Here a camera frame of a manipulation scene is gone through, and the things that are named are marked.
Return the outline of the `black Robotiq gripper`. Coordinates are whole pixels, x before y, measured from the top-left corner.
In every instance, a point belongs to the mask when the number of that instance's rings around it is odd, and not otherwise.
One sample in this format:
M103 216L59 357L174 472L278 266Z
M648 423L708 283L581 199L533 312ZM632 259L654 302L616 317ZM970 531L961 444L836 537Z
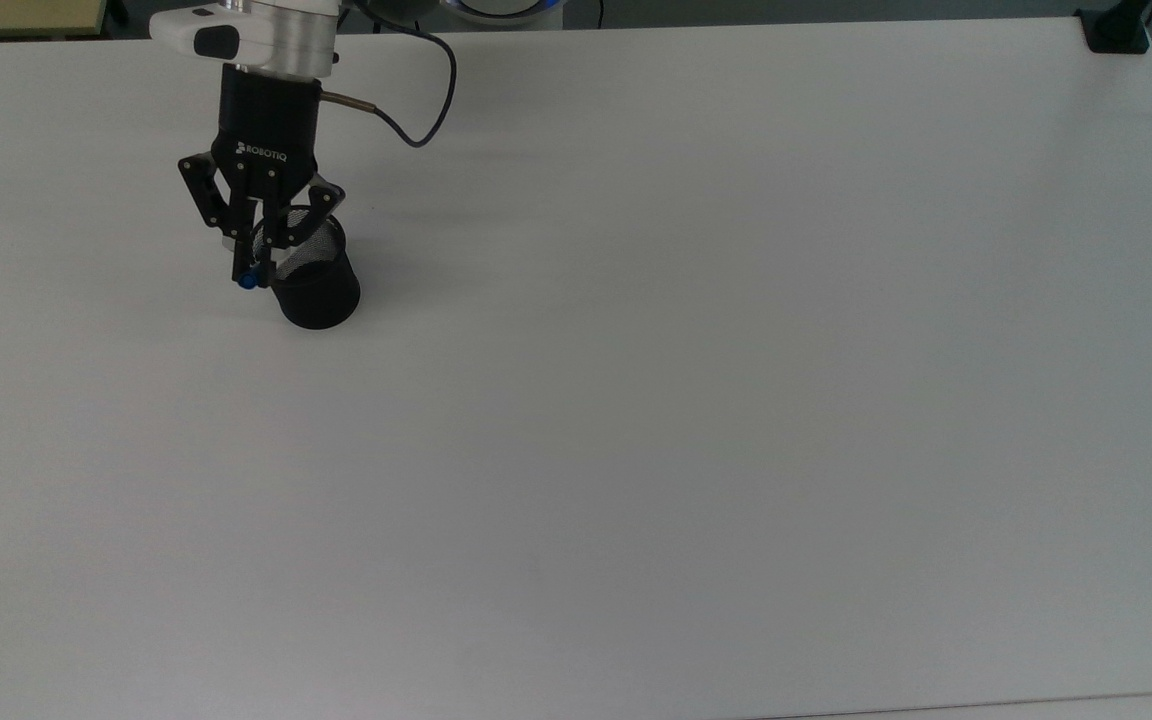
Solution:
M212 154L177 162L204 223L232 242L230 278L238 287L260 287L265 276L291 276L338 260L344 247L334 213L340 188L310 183L317 173L314 141L320 81L285 79L221 67L218 136ZM253 258L253 199L289 202L306 188L305 204L271 210L262 219L262 270Z

